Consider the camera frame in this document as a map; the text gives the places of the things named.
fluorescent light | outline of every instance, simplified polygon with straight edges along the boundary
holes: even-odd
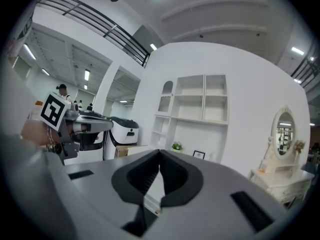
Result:
[[[150,44],[151,48],[155,51],[157,49],[157,47],[152,43]]]
[[[90,76],[90,71],[89,70],[85,70],[84,71],[84,80],[89,81],[89,76]]]
[[[14,63],[13,63],[13,65],[12,65],[12,68],[14,68],[15,67],[15,65],[16,65],[16,63],[17,63],[17,60],[19,59],[19,56],[17,56],[16,58],[15,58],[15,60],[14,60]]]
[[[30,54],[30,56],[32,57],[32,59],[36,60],[36,57],[35,57],[34,54],[30,51],[28,45],[24,44],[23,46],[24,46],[24,48],[26,49],[26,51]]]
[[[42,71],[43,71],[47,76],[50,76],[50,74],[49,74],[47,71],[45,71],[44,68],[42,69]]]
[[[304,55],[305,54],[305,52],[303,52],[302,50],[297,49],[296,47],[292,47],[291,50],[296,52],[297,54],[300,54],[300,55]]]

small potted plant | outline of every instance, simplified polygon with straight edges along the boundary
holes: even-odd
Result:
[[[172,144],[172,150],[175,151],[175,152],[181,153],[182,150],[183,150],[183,147],[182,147],[180,142],[175,141]]]

oval mirror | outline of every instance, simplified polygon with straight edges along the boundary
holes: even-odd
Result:
[[[294,119],[288,112],[281,114],[275,135],[275,146],[276,153],[280,156],[284,156],[290,150],[291,144],[295,134],[295,123]]]

black slot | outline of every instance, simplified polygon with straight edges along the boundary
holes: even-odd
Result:
[[[244,191],[231,194],[231,198],[256,232],[263,230],[273,222],[273,220]]]
[[[68,175],[69,175],[70,180],[75,180],[75,179],[87,177],[87,176],[92,175],[92,174],[94,174],[94,173],[92,171],[90,171],[90,170],[83,170],[83,171],[70,173]]]

picture frame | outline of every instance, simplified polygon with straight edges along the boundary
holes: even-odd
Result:
[[[203,160],[203,159],[205,159],[205,155],[206,155],[206,153],[204,153],[204,152],[197,151],[197,150],[193,151],[193,157],[195,157],[195,158]]]

